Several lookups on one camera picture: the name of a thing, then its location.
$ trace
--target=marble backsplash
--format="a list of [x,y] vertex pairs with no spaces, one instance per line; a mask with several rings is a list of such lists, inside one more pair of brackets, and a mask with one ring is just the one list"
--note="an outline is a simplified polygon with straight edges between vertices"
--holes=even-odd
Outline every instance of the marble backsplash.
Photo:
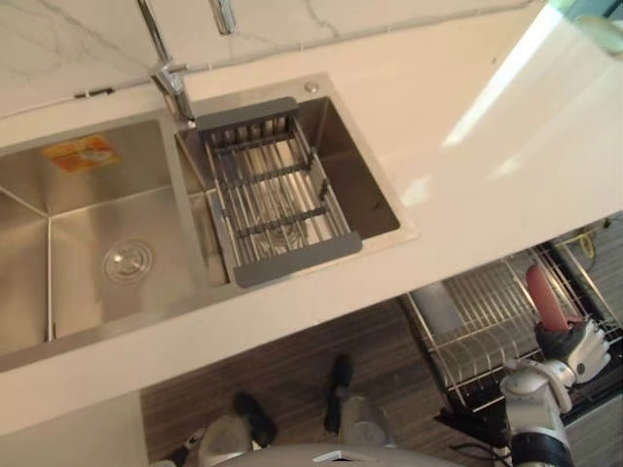
[[[531,0],[233,0],[238,31],[231,36],[219,36],[208,0],[152,2],[175,61],[202,68],[524,8]],[[0,0],[0,118],[144,81],[155,62],[133,0]]]

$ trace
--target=faucet spout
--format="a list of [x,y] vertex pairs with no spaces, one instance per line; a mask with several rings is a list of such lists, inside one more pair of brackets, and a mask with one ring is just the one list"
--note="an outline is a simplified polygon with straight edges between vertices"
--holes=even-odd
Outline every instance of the faucet spout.
[[166,48],[148,0],[137,0],[137,3],[158,54],[158,63],[150,70],[152,81],[163,94],[166,106],[173,116],[187,126],[194,126],[195,116],[180,74],[180,71],[186,69],[186,65],[173,64],[173,58]]

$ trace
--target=wooden floor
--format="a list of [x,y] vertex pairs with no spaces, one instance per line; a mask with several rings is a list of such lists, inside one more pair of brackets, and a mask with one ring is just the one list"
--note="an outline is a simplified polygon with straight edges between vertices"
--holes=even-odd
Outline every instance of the wooden floor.
[[[150,461],[179,447],[193,431],[220,415],[233,413],[232,397],[242,390],[255,396],[275,420],[276,444],[336,442],[322,428],[323,388],[333,359],[340,353],[349,354],[355,362],[352,392],[366,395],[386,410],[400,447],[467,466],[493,465],[448,448],[473,440],[432,419],[442,401],[395,301],[144,389]],[[195,458],[189,459],[189,465],[196,463]]]

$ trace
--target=sticker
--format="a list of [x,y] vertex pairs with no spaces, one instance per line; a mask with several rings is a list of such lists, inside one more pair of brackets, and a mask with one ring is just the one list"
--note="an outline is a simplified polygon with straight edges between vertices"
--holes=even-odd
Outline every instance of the sticker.
[[89,170],[121,160],[108,141],[98,134],[48,146],[41,154],[65,172]]

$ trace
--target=drain hole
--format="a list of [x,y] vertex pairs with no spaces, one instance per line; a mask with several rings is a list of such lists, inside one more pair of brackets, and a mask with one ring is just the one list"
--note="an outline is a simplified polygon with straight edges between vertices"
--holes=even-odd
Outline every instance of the drain hole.
[[117,243],[104,257],[104,275],[119,284],[136,282],[149,272],[152,250],[142,241],[127,240]]

